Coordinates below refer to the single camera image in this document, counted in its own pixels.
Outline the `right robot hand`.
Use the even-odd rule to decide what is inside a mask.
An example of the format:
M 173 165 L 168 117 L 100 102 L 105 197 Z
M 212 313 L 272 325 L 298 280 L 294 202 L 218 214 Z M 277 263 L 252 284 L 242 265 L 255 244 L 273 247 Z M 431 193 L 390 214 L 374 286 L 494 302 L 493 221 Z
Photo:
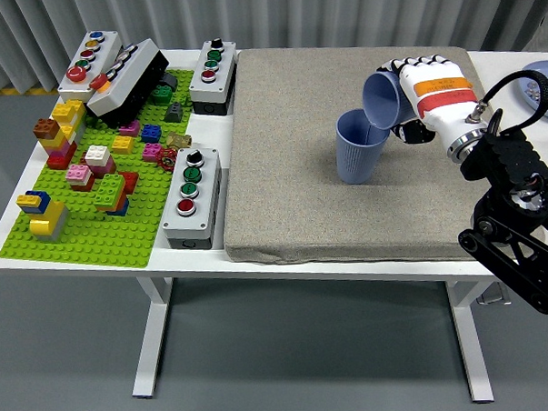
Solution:
M 398 78 L 414 114 L 439 135 L 445 149 L 459 137 L 487 127 L 482 120 L 467 121 L 478 98 L 455 62 L 441 55 L 407 57 L 387 61 L 378 70 Z

